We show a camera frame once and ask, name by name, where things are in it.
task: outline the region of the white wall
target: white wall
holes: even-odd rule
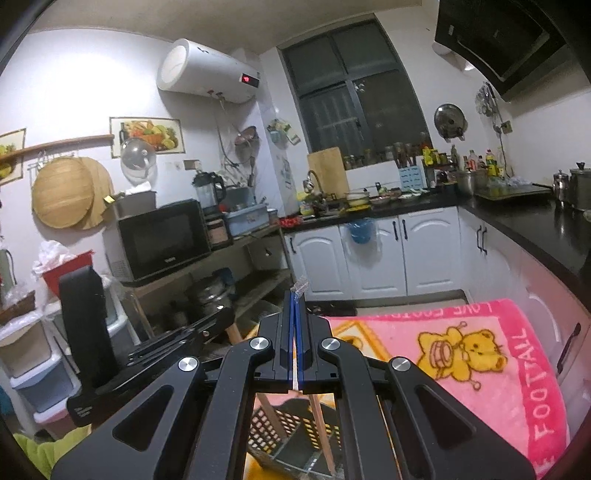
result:
[[[454,103],[462,109],[468,121],[466,141],[454,141],[459,154],[468,155],[469,149],[474,149],[484,155],[490,148],[489,140],[474,104],[481,81],[464,73],[453,56],[440,57],[433,51],[434,12],[436,8],[430,5],[428,8],[394,8],[375,12],[375,16],[388,34],[413,84],[434,147],[446,152],[451,149],[451,144],[435,130],[433,114],[442,103]],[[278,49],[272,48],[260,58],[278,116],[287,120],[303,139],[303,127]],[[299,145],[289,145],[285,152],[297,190],[302,190],[301,182],[308,170],[309,150],[302,140]]]
[[[25,146],[71,137],[109,132],[110,116],[154,116],[180,119],[186,154],[159,155],[154,189],[158,204],[194,197],[193,171],[183,170],[183,159],[199,159],[206,171],[220,169],[222,154],[217,140],[212,102],[208,98],[157,89],[155,75],[169,43],[140,35],[107,30],[54,30],[26,36],[0,76],[0,132],[27,128]],[[237,124],[239,109],[228,105]],[[224,143],[231,150],[236,132],[218,108]],[[110,147],[80,150],[80,155],[100,161],[111,175],[115,191],[130,186],[119,159]],[[270,155],[257,160],[257,172],[273,171]],[[271,184],[265,176],[263,184]],[[80,253],[93,249],[95,267],[106,271],[100,227],[86,232],[55,230],[41,224],[31,212],[30,181],[0,187],[1,232],[15,259],[17,280],[26,280],[43,239],[55,239]],[[279,208],[281,196],[269,195]]]
[[[591,84],[578,63],[564,65],[511,102],[499,103],[503,120],[513,126],[503,142],[516,175],[552,184],[559,169],[569,173],[578,161],[591,167]]]

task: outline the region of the wooden board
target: wooden board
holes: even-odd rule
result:
[[[334,193],[337,198],[345,197],[349,191],[349,182],[339,147],[311,153],[308,155],[308,166],[318,174],[318,179],[326,194]]]
[[[33,184],[33,211],[53,228],[80,222],[92,206],[92,176],[78,158],[62,157],[44,166]]]
[[[80,161],[84,164],[90,175],[92,176],[92,186],[95,191],[95,199],[92,202],[92,207],[86,214],[86,216],[82,219],[80,223],[76,225],[77,228],[81,230],[88,230],[89,228],[93,228],[100,224],[103,221],[103,212],[106,210],[105,202],[103,202],[103,198],[107,195],[112,195],[113,191],[113,183],[111,182],[111,177],[109,172],[100,162],[89,158],[89,157],[81,157]]]

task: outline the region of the window frame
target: window frame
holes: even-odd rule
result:
[[[396,64],[397,64],[397,68],[391,68],[391,67],[358,67],[357,73],[355,74],[351,74],[348,72],[347,67],[345,65],[345,61],[343,60],[343,57],[340,54],[339,48],[336,44],[336,40],[334,38],[334,35],[342,32],[344,30],[350,30],[351,28],[355,28],[355,27],[359,27],[361,25],[368,25],[368,24],[372,24],[374,26],[376,26],[378,28],[378,31],[380,32],[380,34],[382,35],[382,38],[384,39],[384,41],[386,42],[386,45],[388,46],[388,48],[390,49],[390,52],[392,53],[392,55],[394,56],[394,59],[396,60]],[[332,48],[332,51],[335,55],[335,57],[337,58],[338,62],[340,63],[341,69],[343,71],[343,79],[339,80],[338,82],[332,82],[332,83],[327,83],[326,85],[323,85],[321,87],[317,87],[314,89],[306,89],[304,91],[299,91],[298,87],[296,85],[296,81],[295,81],[295,75],[294,75],[294,70],[291,66],[290,63],[290,59],[289,56],[287,54],[287,52],[289,51],[289,49],[294,48],[294,47],[299,47],[302,46],[306,43],[310,43],[312,41],[315,41],[319,38],[325,37],[328,39],[330,46]],[[378,75],[381,73],[388,73],[388,72],[402,72],[406,75],[406,78],[408,79],[411,88],[413,89],[413,93],[414,93],[414,97],[417,103],[417,106],[419,108],[419,110],[421,111],[421,114],[423,116],[423,119],[425,121],[425,125],[427,125],[427,120],[425,119],[425,115],[423,112],[423,109],[421,108],[421,104],[418,101],[418,97],[417,97],[417,93],[414,90],[414,86],[412,84],[412,82],[410,81],[410,78],[408,77],[408,73],[406,72],[406,70],[404,69],[404,65],[402,64],[402,61],[400,60],[400,57],[398,56],[398,53],[396,52],[396,49],[394,48],[394,46],[392,45],[392,42],[390,41],[390,38],[388,37],[388,34],[385,32],[385,30],[382,28],[382,25],[380,24],[380,22],[378,21],[377,18],[371,18],[369,20],[363,20],[360,22],[353,22],[350,23],[348,25],[343,25],[341,27],[337,27],[333,30],[329,30],[329,31],[325,31],[321,34],[318,35],[314,35],[310,38],[307,38],[301,42],[295,43],[293,45],[290,45],[289,47],[283,48],[283,49],[279,49],[280,52],[280,56],[281,56],[281,60],[285,66],[285,69],[287,71],[288,74],[288,83],[290,85],[291,88],[291,93],[294,96],[294,98],[296,99],[296,106],[297,106],[297,112],[298,115],[300,117],[300,122],[302,124],[303,130],[304,130],[304,136],[306,138],[306,143],[308,144],[308,148],[310,150],[310,152],[315,151],[312,144],[311,144],[311,136],[310,136],[310,132],[309,132],[309,126],[306,124],[305,120],[304,120],[304,115],[301,111],[301,106],[300,106],[300,102],[302,99],[305,98],[309,98],[315,95],[318,95],[319,93],[340,87],[342,85],[345,85],[347,87],[347,90],[349,92],[349,95],[351,97],[351,100],[353,102],[353,107],[355,109],[355,114],[357,116],[358,119],[358,124],[357,127],[359,129],[360,135],[361,135],[361,141],[362,141],[362,145],[364,149],[368,149],[370,148],[373,152],[376,152],[376,148],[375,148],[375,141],[374,141],[374,136],[372,135],[371,129],[369,127],[369,123],[367,121],[367,118],[365,116],[365,112],[363,111],[363,107],[361,105],[361,100],[359,99],[359,95],[357,93],[357,89],[355,87],[355,82],[357,80],[361,80],[364,79],[366,77],[370,77],[373,75]]]

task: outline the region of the green cloth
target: green cloth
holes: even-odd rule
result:
[[[72,450],[88,435],[90,425],[68,432],[65,437],[55,442],[36,443],[20,433],[14,434],[14,439],[20,445],[30,461],[46,478],[51,476],[51,470],[57,461]]]

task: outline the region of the cartoon bear print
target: cartoon bear print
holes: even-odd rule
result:
[[[490,330],[463,335],[461,328],[449,327],[445,334],[423,332],[418,336],[422,356],[418,367],[429,377],[439,380],[451,376],[458,382],[470,382],[479,391],[482,384],[472,379],[472,371],[502,372],[507,365],[507,357],[495,343],[495,335]]]

